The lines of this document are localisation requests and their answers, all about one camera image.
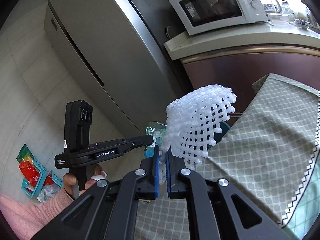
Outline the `pink sleeve left forearm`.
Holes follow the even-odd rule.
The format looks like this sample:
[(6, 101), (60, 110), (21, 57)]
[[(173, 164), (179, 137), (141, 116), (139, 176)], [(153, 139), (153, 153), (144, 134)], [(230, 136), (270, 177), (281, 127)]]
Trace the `pink sleeve left forearm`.
[(1, 195), (1, 213), (18, 239), (31, 239), (38, 231), (72, 204), (73, 199), (61, 189), (42, 204), (23, 204)]

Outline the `person's left hand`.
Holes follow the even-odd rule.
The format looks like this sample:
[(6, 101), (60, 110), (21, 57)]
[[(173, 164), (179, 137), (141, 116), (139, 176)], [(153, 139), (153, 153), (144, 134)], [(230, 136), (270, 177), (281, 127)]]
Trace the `person's left hand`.
[(78, 182), (75, 175), (69, 173), (66, 173), (63, 176), (63, 188), (72, 199), (76, 199), (92, 185), (94, 185), (98, 180), (106, 179), (106, 177), (107, 173), (102, 170), (102, 167), (99, 164), (97, 164), (93, 169), (90, 179), (85, 183), (85, 188), (83, 190), (80, 190), (79, 192), (75, 191)]

